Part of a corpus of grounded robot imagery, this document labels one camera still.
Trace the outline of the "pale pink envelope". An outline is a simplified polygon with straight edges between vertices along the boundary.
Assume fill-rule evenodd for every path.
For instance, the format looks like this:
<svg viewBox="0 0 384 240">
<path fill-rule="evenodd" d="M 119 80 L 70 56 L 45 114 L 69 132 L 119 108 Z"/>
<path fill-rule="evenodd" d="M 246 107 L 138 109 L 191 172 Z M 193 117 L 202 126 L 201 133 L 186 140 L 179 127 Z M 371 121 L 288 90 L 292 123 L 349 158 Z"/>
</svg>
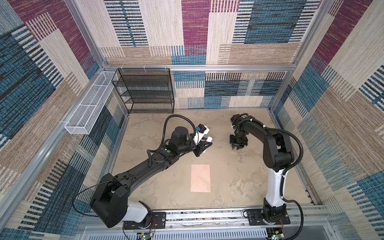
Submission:
<svg viewBox="0 0 384 240">
<path fill-rule="evenodd" d="M 191 187 L 194 193 L 211 192 L 210 165 L 191 165 Z"/>
</svg>

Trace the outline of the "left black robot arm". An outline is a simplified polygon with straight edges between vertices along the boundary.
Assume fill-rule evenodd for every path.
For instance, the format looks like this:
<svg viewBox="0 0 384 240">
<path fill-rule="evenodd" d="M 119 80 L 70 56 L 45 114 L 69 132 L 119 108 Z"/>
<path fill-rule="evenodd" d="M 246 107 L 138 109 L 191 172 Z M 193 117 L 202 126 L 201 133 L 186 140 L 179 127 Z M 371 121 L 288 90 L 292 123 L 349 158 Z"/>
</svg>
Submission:
<svg viewBox="0 0 384 240">
<path fill-rule="evenodd" d="M 129 201 L 131 193 L 152 176 L 168 169 L 182 155 L 192 152 L 199 157 L 212 145 L 208 133 L 209 128 L 202 124 L 193 135 L 185 127 L 175 128 L 169 142 L 144 162 L 116 176 L 104 175 L 91 198 L 91 209 L 108 228 L 120 222 L 148 227 L 154 218 L 153 210 L 142 201 Z"/>
</svg>

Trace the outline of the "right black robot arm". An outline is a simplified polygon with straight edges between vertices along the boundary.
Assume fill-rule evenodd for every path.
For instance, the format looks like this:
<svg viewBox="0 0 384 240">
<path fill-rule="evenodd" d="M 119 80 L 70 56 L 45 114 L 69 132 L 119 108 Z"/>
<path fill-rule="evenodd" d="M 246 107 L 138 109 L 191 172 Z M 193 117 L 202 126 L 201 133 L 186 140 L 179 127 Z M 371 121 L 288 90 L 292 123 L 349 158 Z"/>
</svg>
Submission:
<svg viewBox="0 0 384 240">
<path fill-rule="evenodd" d="M 263 143 L 263 161 L 268 173 L 268 190 L 261 212 L 265 224 L 289 224 L 286 202 L 283 200 L 285 180 L 284 170 L 294 162 L 292 143 L 288 134 L 269 129 L 248 114 L 231 117 L 234 134 L 230 135 L 233 149 L 240 150 L 248 145 L 247 135 L 251 134 Z"/>
</svg>

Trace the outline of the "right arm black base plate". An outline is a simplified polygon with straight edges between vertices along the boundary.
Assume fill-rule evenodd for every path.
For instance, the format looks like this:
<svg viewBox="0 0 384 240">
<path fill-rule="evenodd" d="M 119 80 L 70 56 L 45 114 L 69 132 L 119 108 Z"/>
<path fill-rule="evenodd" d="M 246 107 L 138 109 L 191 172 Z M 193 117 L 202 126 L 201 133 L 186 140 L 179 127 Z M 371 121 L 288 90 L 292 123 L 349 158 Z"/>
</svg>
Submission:
<svg viewBox="0 0 384 240">
<path fill-rule="evenodd" d="M 283 208 L 247 209 L 243 211 L 244 217 L 250 226 L 289 225 L 291 220 Z"/>
</svg>

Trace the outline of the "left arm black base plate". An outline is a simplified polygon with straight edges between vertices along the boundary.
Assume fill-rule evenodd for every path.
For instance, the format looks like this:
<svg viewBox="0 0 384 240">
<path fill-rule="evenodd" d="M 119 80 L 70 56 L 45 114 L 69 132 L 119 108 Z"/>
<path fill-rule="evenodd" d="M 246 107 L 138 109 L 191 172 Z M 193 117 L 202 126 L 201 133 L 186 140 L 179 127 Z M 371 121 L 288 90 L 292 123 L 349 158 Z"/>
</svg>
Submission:
<svg viewBox="0 0 384 240">
<path fill-rule="evenodd" d="M 166 227 L 167 213 L 153 212 L 140 223 L 132 221 L 124 221 L 123 230 L 149 230 L 149 229 L 164 229 Z"/>
</svg>

